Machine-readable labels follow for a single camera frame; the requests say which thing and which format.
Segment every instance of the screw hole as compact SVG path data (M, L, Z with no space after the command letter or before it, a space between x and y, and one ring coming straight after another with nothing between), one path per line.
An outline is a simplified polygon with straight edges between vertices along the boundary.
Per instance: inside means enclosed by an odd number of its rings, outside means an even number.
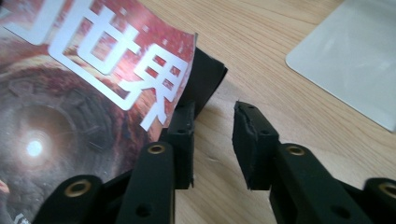
M287 150L291 155L294 156L303 156L305 154L305 151L299 147L288 147Z
M268 132L267 130L262 130L262 131L260 131L260 133L263 134L263 135L268 135L268 134L270 134L270 132Z
M396 199L396 185L386 182L386 183L380 184L379 188L382 190L382 192L387 194L389 197Z
M64 194L69 198L81 196L91 189L91 182L86 179L79 180L69 185Z
M160 154L165 152L165 147L161 145L155 145L148 149L148 152L151 154Z
M179 130L177 130L177 132L178 132L178 133L186 133L187 131L184 130L184 129L179 129Z
M152 214L152 206L148 203L141 203L136 208L136 214L139 217L149 217Z
M332 206L331 207L332 212L334 212L337 216L344 218L344 219L350 219L350 213L347 209L341 206Z

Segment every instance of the white chinese character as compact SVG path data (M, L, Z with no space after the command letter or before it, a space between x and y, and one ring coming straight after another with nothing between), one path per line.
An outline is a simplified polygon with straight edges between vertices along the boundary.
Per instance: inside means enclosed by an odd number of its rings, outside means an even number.
M107 7L103 7L99 15L94 14L87 8L87 10L79 16L85 16L93 23L93 27L79 45L78 56L87 63L90 63L104 75L110 74L113 71L114 67L127 50L130 50L134 54L140 50L140 47L134 42L139 32L129 24L124 33L117 30L110 24L115 14ZM106 59L102 61L94 56L92 52L104 32L116 39L117 44L115 44L112 50L107 54Z
M8 16L9 14L11 14L10 11L6 10L5 8L1 7L0 8L0 20L5 18L6 16Z
M5 28L33 45L42 45L63 6L64 0L46 0L31 30L26 30L14 22L6 24Z
M164 59L164 65L156 63L156 57ZM159 45L153 44L149 47L145 56L134 70L134 72L143 80L136 82L123 80L120 83L120 87L125 91L133 92L137 97L140 95L142 90L150 88L155 89L157 98L156 103L151 107L150 111L140 124L146 131L157 117L161 124L165 123L166 114L164 99L167 99L169 102L173 102L175 100L177 90L181 84L184 74L187 71L187 67L188 64L185 61L166 49L161 48ZM155 71L158 75L153 77L147 72L148 68Z
M22 220L21 224L30 224L30 222L29 222L26 218L24 218L24 219Z
M108 86L91 75L87 70L64 55L64 51L67 49L69 42L72 40L81 23L85 19L92 22L92 28L82 41L78 49L78 55L102 73L110 73L126 50L130 50L133 53L137 53L139 51L140 47L134 42L134 38L138 34L136 29L129 25L125 29L125 32L121 33L110 24L114 13L107 7L103 7L101 13L97 15L90 10L92 2L93 0L86 0L75 1L73 3L73 6L70 8L70 12L64 20L64 25L49 46L49 55L93 85L121 109L129 110L137 99L135 94L129 94L125 99L121 98ZM118 40L118 43L108 53L106 59L101 61L93 56L91 51L104 32Z

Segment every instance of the red book cover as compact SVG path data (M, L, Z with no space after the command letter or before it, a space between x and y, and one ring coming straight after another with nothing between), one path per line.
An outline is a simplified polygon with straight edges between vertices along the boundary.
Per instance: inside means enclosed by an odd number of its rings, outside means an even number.
M134 167L183 92L195 35L135 0L0 8L0 223L30 223L67 178Z

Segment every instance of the black plastic part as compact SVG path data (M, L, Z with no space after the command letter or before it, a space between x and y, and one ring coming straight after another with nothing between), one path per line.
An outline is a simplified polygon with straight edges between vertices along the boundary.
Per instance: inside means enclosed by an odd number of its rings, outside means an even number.
M167 129L167 141L175 151L175 189L193 184L195 103L178 105Z
M34 223L174 223L174 191L187 189L192 181L193 117L194 102L178 105L160 141L141 149L133 171L105 184L90 175L66 180L46 200ZM64 188L76 178L92 179L91 191L66 200Z
M64 181L41 206L34 224L95 223L94 207L102 181L93 175L78 175Z
M373 223L306 147L282 145L275 160L287 189L282 191L290 195L297 210L296 220L288 223ZM273 195L271 203L285 202Z
M181 95L179 104L184 105L194 101L195 117L197 117L224 79L227 71L223 63L196 48L189 82Z
M274 179L272 159L279 134L254 105L236 102L233 149L249 189L268 190Z
M369 179L363 190L333 178L312 152L281 145L254 106L236 102L233 148L250 189L271 189L279 224L396 223L396 181Z
M115 223L174 223L174 169L169 144L142 148Z

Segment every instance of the table surface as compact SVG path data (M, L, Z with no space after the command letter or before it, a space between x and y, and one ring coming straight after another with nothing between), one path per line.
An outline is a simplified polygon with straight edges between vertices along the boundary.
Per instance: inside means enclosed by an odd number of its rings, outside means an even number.
M195 187L178 190L176 223L276 223L268 192L247 189L233 153L233 105L257 106L282 143L313 151L330 173L360 188L396 179L389 133L289 69L286 55L341 0L141 0L229 72L196 120Z

